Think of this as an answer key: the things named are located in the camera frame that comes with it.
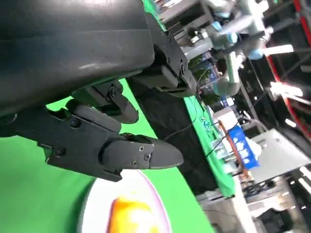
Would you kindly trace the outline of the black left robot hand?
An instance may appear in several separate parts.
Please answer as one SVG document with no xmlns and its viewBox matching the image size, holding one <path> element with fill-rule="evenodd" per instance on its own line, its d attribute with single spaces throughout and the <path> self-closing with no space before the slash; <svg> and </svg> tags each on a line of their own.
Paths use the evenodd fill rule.
<svg viewBox="0 0 311 233">
<path fill-rule="evenodd" d="M 179 166 L 169 143 L 121 133 L 138 112 L 119 80 L 190 97 L 187 61 L 140 0 L 3 0 L 0 135 L 35 141 L 51 166 L 113 182 L 124 169 Z"/>
</svg>

